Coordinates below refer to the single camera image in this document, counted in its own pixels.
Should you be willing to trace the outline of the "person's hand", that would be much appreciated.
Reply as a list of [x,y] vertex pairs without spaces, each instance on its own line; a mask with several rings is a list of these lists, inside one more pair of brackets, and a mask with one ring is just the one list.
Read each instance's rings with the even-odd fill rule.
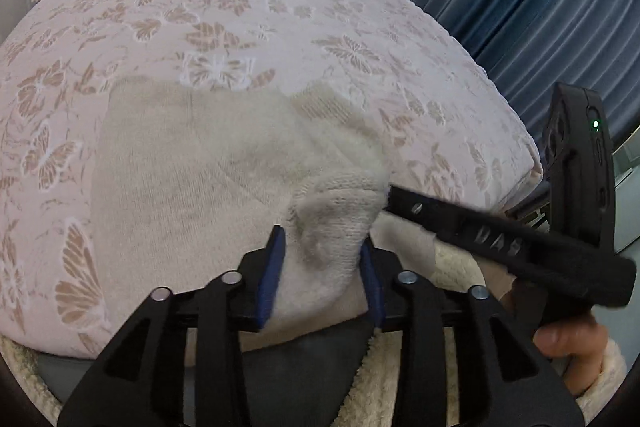
[[563,381],[574,397],[582,395],[598,379],[602,369],[608,330],[592,314],[536,330],[533,343],[547,358],[569,358]]

